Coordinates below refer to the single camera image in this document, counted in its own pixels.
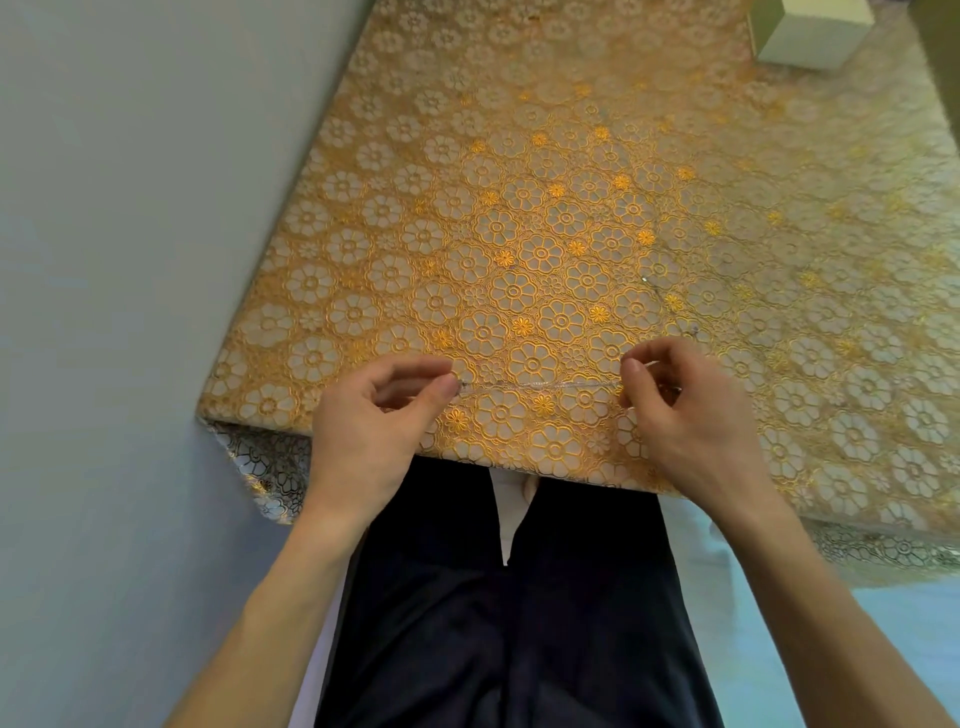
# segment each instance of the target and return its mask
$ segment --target dark pants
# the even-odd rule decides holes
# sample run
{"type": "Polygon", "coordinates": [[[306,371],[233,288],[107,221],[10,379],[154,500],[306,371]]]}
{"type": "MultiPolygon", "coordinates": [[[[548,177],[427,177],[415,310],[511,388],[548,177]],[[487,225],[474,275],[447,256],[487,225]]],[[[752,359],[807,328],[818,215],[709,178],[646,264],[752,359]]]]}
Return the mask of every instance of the dark pants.
{"type": "Polygon", "coordinates": [[[722,726],[656,496],[544,479],[504,567],[489,471],[415,457],[316,725],[722,726]]]}

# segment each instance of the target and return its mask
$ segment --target hand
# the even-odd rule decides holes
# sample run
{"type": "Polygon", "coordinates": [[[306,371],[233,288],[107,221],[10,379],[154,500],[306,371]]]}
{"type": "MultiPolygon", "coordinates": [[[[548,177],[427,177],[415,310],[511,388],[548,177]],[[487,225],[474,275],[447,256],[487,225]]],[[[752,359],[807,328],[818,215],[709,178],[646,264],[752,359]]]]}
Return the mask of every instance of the hand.
{"type": "Polygon", "coordinates": [[[744,506],[774,502],[750,399],[693,342],[666,336],[637,344],[624,354],[620,375],[621,403],[636,408],[650,459],[721,527],[744,506]],[[661,390],[676,388],[668,403],[661,390]]]}
{"type": "Polygon", "coordinates": [[[440,356],[384,356],[324,390],[299,531],[338,540],[349,556],[399,488],[423,432],[460,390],[452,366],[440,356]]]}

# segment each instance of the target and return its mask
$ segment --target white wall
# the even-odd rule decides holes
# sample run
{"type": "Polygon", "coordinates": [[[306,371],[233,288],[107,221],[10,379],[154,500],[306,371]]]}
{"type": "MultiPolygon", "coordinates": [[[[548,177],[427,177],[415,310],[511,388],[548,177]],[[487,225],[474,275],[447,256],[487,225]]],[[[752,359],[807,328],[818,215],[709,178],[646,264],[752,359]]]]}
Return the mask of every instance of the white wall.
{"type": "Polygon", "coordinates": [[[192,411],[369,4],[0,3],[5,728],[158,725],[285,538],[192,411]]]}

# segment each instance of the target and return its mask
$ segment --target person's right hand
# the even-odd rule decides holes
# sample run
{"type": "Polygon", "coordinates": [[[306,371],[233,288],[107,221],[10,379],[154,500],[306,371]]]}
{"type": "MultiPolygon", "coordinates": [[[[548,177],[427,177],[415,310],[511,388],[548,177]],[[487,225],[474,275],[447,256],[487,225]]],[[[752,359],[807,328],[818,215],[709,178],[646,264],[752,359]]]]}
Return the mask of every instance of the person's right hand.
{"type": "Polygon", "coordinates": [[[760,449],[750,399],[693,342],[665,336],[637,344],[623,355],[620,375],[621,403],[636,409],[650,459],[715,522],[745,506],[774,502],[770,496],[782,502],[760,449]],[[681,393],[671,405],[661,388],[681,393]]]}

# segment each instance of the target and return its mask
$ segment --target fabric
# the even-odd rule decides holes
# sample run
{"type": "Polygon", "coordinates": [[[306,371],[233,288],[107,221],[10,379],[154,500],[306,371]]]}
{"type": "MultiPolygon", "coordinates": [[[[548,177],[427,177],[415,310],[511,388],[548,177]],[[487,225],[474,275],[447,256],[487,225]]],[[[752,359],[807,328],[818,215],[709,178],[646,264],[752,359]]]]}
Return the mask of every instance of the fabric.
{"type": "Polygon", "coordinates": [[[415,458],[363,545],[316,724],[722,725],[657,497],[544,479],[505,568],[489,471],[415,458]]]}
{"type": "Polygon", "coordinates": [[[960,156],[906,8],[838,73],[731,0],[382,0],[206,385],[306,433],[378,354],[451,356],[424,452],[663,491],[612,387],[684,334],[802,515],[960,538],[960,156]]]}

